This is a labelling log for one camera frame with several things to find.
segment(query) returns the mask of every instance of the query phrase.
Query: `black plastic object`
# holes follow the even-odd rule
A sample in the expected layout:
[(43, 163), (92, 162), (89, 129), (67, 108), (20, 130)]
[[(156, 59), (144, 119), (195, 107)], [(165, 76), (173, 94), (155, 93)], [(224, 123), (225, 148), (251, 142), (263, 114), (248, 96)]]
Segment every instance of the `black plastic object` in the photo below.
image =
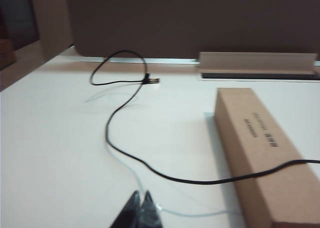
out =
[(110, 228), (136, 228), (140, 209), (139, 191), (135, 191), (127, 201)]
[(137, 228), (163, 228), (157, 208), (149, 191), (145, 193)]
[(246, 74), (246, 73), (201, 73), (204, 79), (283, 79), (320, 80), (317, 74)]

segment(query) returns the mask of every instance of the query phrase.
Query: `cable connector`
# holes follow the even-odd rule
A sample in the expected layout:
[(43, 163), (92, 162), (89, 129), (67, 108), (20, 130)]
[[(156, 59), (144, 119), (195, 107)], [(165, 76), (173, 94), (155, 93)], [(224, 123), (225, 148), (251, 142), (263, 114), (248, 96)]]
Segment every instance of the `cable connector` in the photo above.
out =
[(160, 82), (159, 78), (149, 78), (150, 74), (146, 73), (144, 79), (142, 80), (142, 84), (157, 84)]

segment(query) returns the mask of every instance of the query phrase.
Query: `cardboard box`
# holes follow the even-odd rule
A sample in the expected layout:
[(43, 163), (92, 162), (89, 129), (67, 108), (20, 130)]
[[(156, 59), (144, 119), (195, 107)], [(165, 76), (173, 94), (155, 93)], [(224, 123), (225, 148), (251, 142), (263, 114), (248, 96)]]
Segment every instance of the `cardboard box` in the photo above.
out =
[(0, 70), (15, 61), (15, 53), (10, 40), (0, 39)]
[[(233, 176), (302, 159), (251, 89), (219, 88), (214, 118)], [(320, 182), (307, 164), (234, 184), (249, 228), (320, 227)]]

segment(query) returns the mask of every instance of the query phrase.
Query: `black cable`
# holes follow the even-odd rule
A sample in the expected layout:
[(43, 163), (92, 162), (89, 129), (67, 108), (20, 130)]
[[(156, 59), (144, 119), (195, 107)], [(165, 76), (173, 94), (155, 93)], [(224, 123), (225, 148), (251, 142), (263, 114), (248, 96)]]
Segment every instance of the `black cable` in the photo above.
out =
[[(137, 57), (139, 57), (144, 65), (144, 79), (140, 80), (140, 81), (114, 81), (114, 82), (109, 82), (109, 83), (101, 83), (101, 84), (94, 84), (92, 82), (93, 80), (93, 76), (96, 73), (96, 71), (106, 62), (108, 61), (111, 57), (113, 57), (114, 55), (118, 54), (118, 53), (122, 53), (122, 52), (127, 52), (127, 53), (132, 53), (134, 55), (136, 55)], [(165, 175), (159, 171), (157, 171), (156, 169), (152, 168), (147, 162), (145, 162), (144, 160), (129, 154), (121, 149), (119, 149), (118, 147), (116, 147), (114, 144), (112, 144), (112, 142), (110, 141), (109, 138), (109, 125), (112, 121), (112, 118), (114, 117), (114, 115), (120, 110), (122, 109), (127, 103), (129, 103), (136, 95), (137, 93), (140, 91), (141, 87), (143, 84), (147, 84), (148, 83), (148, 78), (149, 78), (149, 74), (148, 74), (148, 67), (147, 67), (147, 63), (145, 61), (145, 59), (138, 53), (130, 51), (130, 50), (122, 50), (122, 51), (118, 51), (113, 53), (110, 57), (108, 57), (106, 60), (104, 60), (91, 74), (90, 77), (90, 83), (93, 85), (107, 85), (107, 84), (113, 84), (113, 83), (119, 83), (119, 82), (141, 82), (141, 84), (139, 85), (138, 89), (135, 91), (135, 93), (125, 102), (123, 103), (121, 106), (119, 106), (118, 108), (116, 108), (116, 110), (113, 111), (113, 113), (111, 114), (111, 116), (109, 117), (106, 125), (105, 125), (105, 140), (106, 142), (115, 150), (117, 150), (118, 152), (132, 158), (135, 159), (137, 161), (139, 161), (140, 163), (144, 164), (149, 170), (151, 170), (153, 173), (161, 176), (162, 178), (168, 179), (168, 180), (172, 180), (175, 182), (180, 182), (180, 183), (188, 183), (188, 184), (202, 184), (202, 185), (209, 185), (209, 184), (223, 184), (223, 183), (229, 183), (229, 182), (235, 182), (235, 181), (239, 181), (239, 180), (244, 180), (244, 179), (249, 179), (249, 178), (257, 178), (257, 177), (261, 177), (264, 175), (268, 175), (268, 174), (272, 174), (275, 173), (281, 169), (284, 169), (288, 166), (291, 165), (297, 165), (297, 164), (305, 164), (305, 163), (317, 163), (320, 164), (320, 160), (313, 160), (313, 159), (295, 159), (295, 160), (290, 160), (288, 162), (285, 162), (283, 164), (280, 164), (274, 168), (268, 169), (268, 170), (264, 170), (261, 172), (257, 172), (257, 173), (251, 173), (251, 174), (246, 174), (246, 175), (241, 175), (241, 176), (236, 176), (236, 177), (232, 177), (232, 178), (226, 178), (226, 179), (219, 179), (219, 180), (209, 180), (209, 181), (201, 181), (201, 180), (188, 180), (188, 179), (180, 179), (180, 178), (175, 178), (175, 177), (171, 177), (168, 175)]]
[[(94, 83), (93, 82), (93, 78), (94, 78), (94, 75), (95, 73), (101, 68), (101, 66), (103, 64), (105, 64), (109, 59), (111, 59), (112, 57), (114, 57), (115, 55), (119, 54), (119, 53), (130, 53), (130, 54), (134, 54), (136, 55), (138, 58), (140, 58), (143, 62), (143, 65), (144, 65), (144, 79), (142, 80), (135, 80), (135, 81), (128, 81), (128, 80), (119, 80), (119, 81), (113, 81), (113, 82), (109, 82), (109, 83)], [(146, 80), (146, 76), (148, 75), (148, 66), (147, 66), (147, 63), (145, 61), (145, 59), (138, 53), (134, 52), (134, 51), (131, 51), (131, 50), (120, 50), (120, 51), (117, 51), (113, 54), (111, 54), (108, 58), (106, 58), (102, 63), (99, 64), (99, 66), (92, 72), (91, 76), (90, 76), (90, 83), (92, 85), (95, 85), (95, 86), (99, 86), (99, 85), (108, 85), (108, 84), (114, 84), (114, 83), (136, 83), (136, 82), (143, 82)]]

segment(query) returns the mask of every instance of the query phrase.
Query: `white desk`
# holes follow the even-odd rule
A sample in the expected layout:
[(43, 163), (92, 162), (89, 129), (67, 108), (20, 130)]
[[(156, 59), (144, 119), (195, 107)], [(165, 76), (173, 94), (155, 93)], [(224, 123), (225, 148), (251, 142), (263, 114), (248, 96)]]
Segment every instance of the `white desk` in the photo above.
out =
[[(68, 50), (1, 93), (1, 226), (105, 228), (135, 189), (149, 189), (180, 213), (162, 210), (165, 228), (245, 227), (233, 184), (171, 182), (108, 152), (105, 123), (137, 85), (91, 86), (97, 63), (78, 59)], [(141, 64), (106, 68), (97, 81), (143, 76)], [(217, 87), (253, 88), (302, 156), (320, 159), (320, 83), (200, 81), (194, 65), (150, 64), (149, 72), (160, 84), (143, 86), (115, 116), (111, 139), (159, 171), (230, 176), (213, 121)], [(320, 166), (310, 166), (320, 177)]]

